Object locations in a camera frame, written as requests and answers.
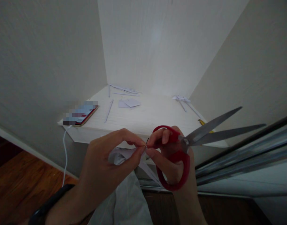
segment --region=finger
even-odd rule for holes
[[[172,135],[172,132],[169,129],[165,129],[162,134],[162,144],[166,144],[169,140],[169,136]]]
[[[175,164],[165,158],[160,152],[154,148],[148,148],[146,150],[147,155],[153,160],[156,166],[165,173],[165,175],[174,174]]]
[[[118,184],[120,184],[126,176],[128,176],[139,165],[141,156],[145,149],[145,146],[138,147],[129,159],[118,166],[114,165],[114,171],[112,174]]]
[[[103,152],[110,153],[123,141],[132,142],[137,146],[145,145],[145,142],[140,137],[125,128],[95,139],[90,142],[90,145],[92,145],[93,149],[102,147]]]
[[[150,136],[150,138],[149,138],[149,140],[148,140],[148,142],[147,142],[147,147],[153,147],[154,146],[154,144],[155,144],[155,142],[158,140],[158,139],[160,139],[160,138],[162,138],[162,134],[163,134],[163,132],[165,131],[166,129],[160,129],[160,130],[157,130],[157,131],[155,131],[154,133],[152,133],[151,134],[151,136]]]
[[[184,134],[182,133],[182,131],[180,130],[179,127],[177,127],[177,126],[172,126],[172,128],[173,128],[174,130],[178,131],[178,132],[181,134],[181,136],[184,137]]]

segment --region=red scissors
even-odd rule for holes
[[[226,130],[226,131],[219,131],[215,133],[209,133],[211,130],[213,130],[215,127],[220,125],[222,122],[224,122],[226,119],[228,119],[230,116],[235,114],[237,111],[239,111],[242,107],[238,107],[236,109],[233,109],[213,120],[210,122],[206,123],[204,126],[199,127],[195,131],[191,132],[189,135],[186,137],[183,137],[180,135],[180,133],[173,128],[169,126],[158,126],[154,129],[153,132],[159,130],[160,128],[166,128],[169,129],[172,134],[169,137],[168,143],[174,143],[180,141],[181,143],[181,149],[179,149],[176,153],[172,154],[168,160],[170,160],[172,163],[176,162],[183,162],[183,175],[181,177],[181,180],[179,183],[170,185],[166,182],[164,179],[162,171],[159,169],[159,167],[156,166],[157,168],[157,174],[159,177],[159,180],[163,187],[169,191],[176,191],[179,190],[187,181],[188,175],[189,175],[189,169],[190,169],[190,158],[188,155],[188,147],[189,146],[196,146],[196,145],[203,145],[206,143],[211,143],[211,142],[216,142],[228,138],[235,137],[240,134],[244,134],[246,132],[250,132],[252,130],[261,128],[266,126],[266,124],[258,124],[258,125],[253,125],[249,127],[242,127],[242,128],[237,128],[237,129],[231,129],[231,130]],[[162,146],[165,146],[162,144],[161,139],[157,140],[154,144],[154,148],[160,148]]]

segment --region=baseboard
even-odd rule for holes
[[[43,162],[46,162],[47,164],[49,164],[49,165],[55,167],[56,169],[64,172],[64,168],[63,167],[59,166],[55,162],[53,162],[50,159],[46,158],[45,156],[41,155],[35,149],[31,148],[30,146],[28,146],[27,144],[25,144],[24,142],[19,140],[17,137],[11,135],[10,133],[8,133],[7,131],[5,131],[2,128],[0,128],[0,136],[2,138],[6,139],[7,141],[13,143],[14,145],[20,147],[21,149],[25,150],[26,152],[32,154],[33,156],[37,157],[38,159],[41,159]],[[74,179],[79,179],[78,177],[76,177],[75,175],[70,173],[69,171],[66,171],[66,174],[68,174],[69,176],[73,177]]]

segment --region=scissor handle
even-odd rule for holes
[[[169,136],[168,143],[177,142],[179,140],[180,133],[176,131],[175,129],[171,128],[170,126],[165,126],[165,125],[158,126],[153,130],[153,133],[159,130],[160,128],[166,128],[172,132],[172,134]],[[162,146],[163,146],[162,138],[160,138],[159,140],[155,142],[153,147],[160,148]],[[159,177],[159,180],[162,186],[165,189],[169,191],[176,191],[176,190],[179,190],[187,181],[187,178],[189,175],[189,168],[190,168],[190,157],[188,154],[184,153],[182,149],[179,149],[177,152],[175,152],[170,157],[168,157],[168,160],[171,161],[172,163],[177,163],[179,161],[183,162],[183,174],[182,174],[181,180],[177,184],[173,184],[173,185],[168,184],[166,180],[164,179],[162,171],[159,169],[159,167],[156,166],[157,174],[158,174],[158,177]]]
[[[189,168],[190,168],[190,158],[189,155],[182,152],[177,151],[176,153],[172,154],[170,157],[168,157],[168,160],[172,163],[176,163],[179,161],[183,162],[183,174],[181,177],[181,180],[177,184],[170,185],[167,183],[167,181],[164,179],[162,171],[159,169],[159,167],[156,166],[157,174],[159,177],[159,180],[162,184],[162,186],[169,190],[169,191],[177,191],[179,190],[187,181],[188,175],[189,175]]]
[[[179,140],[179,135],[180,133],[178,131],[176,131],[175,129],[171,128],[170,126],[165,126],[165,125],[161,125],[161,126],[158,126],[156,127],[154,130],[153,130],[153,133],[157,130],[159,130],[160,128],[166,128],[166,129],[169,129],[171,132],[172,132],[172,135],[169,136],[169,140],[167,142],[168,143],[173,143],[173,142],[177,142]],[[154,143],[154,148],[157,149],[157,148],[160,148],[162,147],[163,144],[162,144],[162,138],[157,140],[155,143]]]

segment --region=charging cable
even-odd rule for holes
[[[63,136],[63,145],[64,145],[66,163],[65,163],[65,168],[64,168],[64,176],[63,176],[62,187],[64,186],[65,174],[66,174],[66,168],[67,168],[67,161],[68,161],[67,150],[66,150],[66,145],[65,145],[65,135],[66,135],[67,131],[68,131],[71,127],[72,127],[72,125],[70,125],[70,126],[65,130],[64,136]]]

